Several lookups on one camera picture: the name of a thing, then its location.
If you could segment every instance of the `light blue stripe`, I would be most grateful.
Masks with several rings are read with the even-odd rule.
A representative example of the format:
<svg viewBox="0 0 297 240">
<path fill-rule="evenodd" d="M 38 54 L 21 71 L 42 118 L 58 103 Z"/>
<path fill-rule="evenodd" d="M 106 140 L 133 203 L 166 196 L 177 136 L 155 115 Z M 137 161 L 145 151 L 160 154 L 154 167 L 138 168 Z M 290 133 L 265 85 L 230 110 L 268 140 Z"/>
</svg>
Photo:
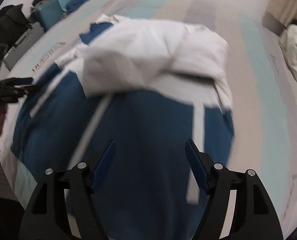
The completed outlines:
<svg viewBox="0 0 297 240">
<path fill-rule="evenodd" d="M 287 190 L 290 161 L 287 109 L 275 82 L 271 64 L 266 57 L 261 33 L 255 22 L 246 16 L 239 15 L 239 24 L 247 55 L 257 80 L 256 89 L 261 104 L 263 148 L 261 169 L 258 174 L 277 214 L 280 214 Z"/>
<path fill-rule="evenodd" d="M 168 0 L 141 0 L 134 8 L 124 14 L 125 17 L 134 18 L 152 18 L 156 11 Z"/>
</svg>

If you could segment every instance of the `black backpack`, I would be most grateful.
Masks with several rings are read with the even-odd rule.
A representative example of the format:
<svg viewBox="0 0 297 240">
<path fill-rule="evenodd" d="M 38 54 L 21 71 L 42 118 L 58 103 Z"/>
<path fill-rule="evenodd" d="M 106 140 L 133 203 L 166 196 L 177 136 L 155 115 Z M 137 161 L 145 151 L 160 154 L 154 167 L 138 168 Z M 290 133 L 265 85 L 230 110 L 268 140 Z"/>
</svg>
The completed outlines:
<svg viewBox="0 0 297 240">
<path fill-rule="evenodd" d="M 0 10 L 0 44 L 11 47 L 22 34 L 31 28 L 22 12 L 23 4 L 8 5 Z"/>
</svg>

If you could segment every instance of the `blue gripper pad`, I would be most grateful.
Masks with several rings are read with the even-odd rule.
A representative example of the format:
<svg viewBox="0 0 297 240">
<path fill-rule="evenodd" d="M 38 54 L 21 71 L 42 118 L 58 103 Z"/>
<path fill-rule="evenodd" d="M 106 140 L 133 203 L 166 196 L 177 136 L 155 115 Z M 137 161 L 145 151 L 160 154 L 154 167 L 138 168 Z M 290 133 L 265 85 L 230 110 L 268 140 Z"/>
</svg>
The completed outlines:
<svg viewBox="0 0 297 240">
<path fill-rule="evenodd" d="M 93 191 L 98 190 L 102 187 L 104 179 L 111 167 L 114 156 L 116 153 L 116 145 L 114 141 L 111 141 L 105 152 L 103 153 L 99 163 L 93 171 L 93 183 L 91 189 Z"/>
<path fill-rule="evenodd" d="M 193 145 L 189 140 L 185 142 L 185 155 L 191 166 L 197 185 L 204 192 L 208 192 L 210 187 L 207 179 L 207 171 L 198 156 L 198 152 L 199 150 L 195 144 Z"/>
</svg>

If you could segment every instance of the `blue suitcase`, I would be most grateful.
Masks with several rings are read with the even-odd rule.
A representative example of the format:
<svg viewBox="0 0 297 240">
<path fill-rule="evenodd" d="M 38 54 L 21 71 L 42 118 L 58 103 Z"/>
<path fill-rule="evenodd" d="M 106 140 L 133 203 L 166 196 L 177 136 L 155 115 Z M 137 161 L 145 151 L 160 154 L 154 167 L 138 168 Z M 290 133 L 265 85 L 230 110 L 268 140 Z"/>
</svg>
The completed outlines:
<svg viewBox="0 0 297 240">
<path fill-rule="evenodd" d="M 63 16 L 63 10 L 58 0 L 50 0 L 41 5 L 33 14 L 32 19 L 38 21 L 45 31 L 58 23 Z"/>
</svg>

